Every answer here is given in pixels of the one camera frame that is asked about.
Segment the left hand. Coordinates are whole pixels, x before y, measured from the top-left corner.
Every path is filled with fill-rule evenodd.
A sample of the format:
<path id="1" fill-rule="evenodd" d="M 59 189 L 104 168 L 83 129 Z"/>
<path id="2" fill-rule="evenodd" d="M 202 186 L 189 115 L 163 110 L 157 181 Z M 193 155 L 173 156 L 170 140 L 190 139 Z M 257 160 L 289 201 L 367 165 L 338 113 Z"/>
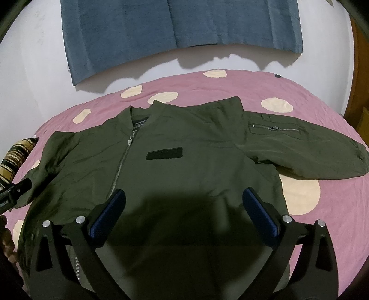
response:
<path id="1" fill-rule="evenodd" d="M 9 228 L 7 228 L 8 220 L 4 215 L 1 215 L 1 249 L 7 261 L 9 261 L 12 267 L 17 273 L 19 269 L 17 263 L 19 261 L 18 254 L 15 250 L 15 243 L 12 239 L 12 234 Z"/>

